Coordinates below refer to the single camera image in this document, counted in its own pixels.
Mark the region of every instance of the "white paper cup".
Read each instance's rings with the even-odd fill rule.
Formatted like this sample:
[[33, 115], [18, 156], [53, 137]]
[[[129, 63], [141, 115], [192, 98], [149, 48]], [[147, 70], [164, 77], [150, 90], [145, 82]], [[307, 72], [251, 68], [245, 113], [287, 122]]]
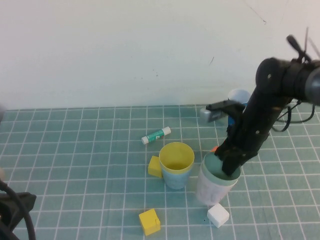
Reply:
[[[240, 104], [247, 105], [251, 94], [244, 89], [233, 89], [228, 93], [228, 99], [236, 101]], [[228, 126], [235, 123], [235, 120], [232, 117], [228, 117]]]
[[238, 167], [231, 176], [222, 171], [222, 161], [210, 152], [204, 156], [196, 186], [196, 198], [205, 205], [218, 204], [237, 183], [241, 170]]

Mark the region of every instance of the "yellow block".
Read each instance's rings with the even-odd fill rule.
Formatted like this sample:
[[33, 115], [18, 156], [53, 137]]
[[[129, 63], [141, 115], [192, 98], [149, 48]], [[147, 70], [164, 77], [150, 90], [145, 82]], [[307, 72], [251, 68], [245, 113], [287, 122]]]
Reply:
[[161, 229], [161, 223], [154, 208], [139, 214], [139, 218], [146, 236]]
[[162, 178], [162, 170], [160, 166], [159, 157], [152, 156], [148, 166], [148, 174]]

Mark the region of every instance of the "white cube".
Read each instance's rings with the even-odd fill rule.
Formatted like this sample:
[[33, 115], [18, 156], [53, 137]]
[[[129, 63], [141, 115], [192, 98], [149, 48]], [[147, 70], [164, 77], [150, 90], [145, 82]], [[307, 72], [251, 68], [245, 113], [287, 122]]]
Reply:
[[228, 211], [219, 203], [210, 208], [207, 213], [207, 217], [217, 228], [228, 221], [229, 216]]

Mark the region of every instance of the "black cable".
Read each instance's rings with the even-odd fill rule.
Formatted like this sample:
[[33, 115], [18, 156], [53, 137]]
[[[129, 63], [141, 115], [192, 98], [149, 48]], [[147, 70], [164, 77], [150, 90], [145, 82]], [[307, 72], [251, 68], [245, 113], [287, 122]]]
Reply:
[[287, 114], [288, 114], [288, 119], [287, 119], [287, 121], [286, 121], [286, 123], [285, 123], [285, 126], [284, 126], [284, 128], [283, 129], [281, 129], [281, 130], [278, 130], [278, 129], [276, 129], [275, 127], [272, 127], [272, 130], [274, 130], [275, 132], [278, 132], [278, 133], [282, 133], [282, 132], [284, 132], [285, 130], [287, 130], [288, 129], [288, 127], [289, 127], [289, 125], [290, 125], [290, 123], [291, 123], [291, 107], [290, 106], [288, 106], [287, 107]]
[[5, 182], [0, 180], [0, 190], [6, 192], [8, 196], [14, 201], [14, 203], [18, 206], [20, 212], [23, 215], [26, 229], [28, 231], [29, 240], [36, 240], [35, 228], [32, 223], [32, 219], [30, 214], [26, 208], [26, 206], [21, 202], [19, 196], [13, 191]]
[[[278, 130], [278, 129], [274, 128], [274, 127], [272, 127], [272, 129], [275, 132], [282, 133], [282, 132], [284, 132], [285, 130], [288, 129], [290, 124], [302, 124], [302, 123], [305, 123], [305, 122], [309, 121], [310, 119], [312, 119], [314, 117], [314, 115], [315, 115], [315, 110], [316, 110], [316, 105], [314, 105], [314, 104], [312, 105], [311, 115], [308, 118], [306, 118], [304, 120], [300, 120], [300, 121], [291, 121], [292, 109], [296, 108], [301, 103], [302, 103], [301, 101], [298, 101], [293, 107], [288, 106], [287, 107], [287, 111], [284, 114], [282, 114], [281, 116], [278, 117], [278, 119], [276, 120], [277, 122], [285, 123], [285, 126], [284, 126], [284, 128], [282, 130]], [[283, 116], [285, 116], [286, 114], [288, 114], [288, 119], [287, 120], [281, 120], [281, 118]]]

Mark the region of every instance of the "grid mat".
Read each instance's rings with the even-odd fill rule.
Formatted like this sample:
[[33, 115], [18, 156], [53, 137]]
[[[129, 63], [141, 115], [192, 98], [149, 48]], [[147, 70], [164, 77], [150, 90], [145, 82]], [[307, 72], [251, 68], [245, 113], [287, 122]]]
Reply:
[[[204, 155], [226, 137], [227, 119], [201, 123], [201, 107], [7, 111], [0, 124], [0, 167], [15, 191], [37, 195], [30, 212], [37, 239], [318, 240], [319, 114], [271, 133], [221, 201], [230, 218], [218, 229], [194, 191]], [[305, 119], [310, 110], [299, 106], [292, 120]], [[142, 144], [141, 137], [166, 126], [171, 134]], [[186, 188], [172, 190], [146, 169], [165, 144], [181, 141], [194, 150], [195, 164]], [[151, 208], [161, 231], [144, 237], [138, 215]], [[28, 238], [24, 221], [14, 233]]]

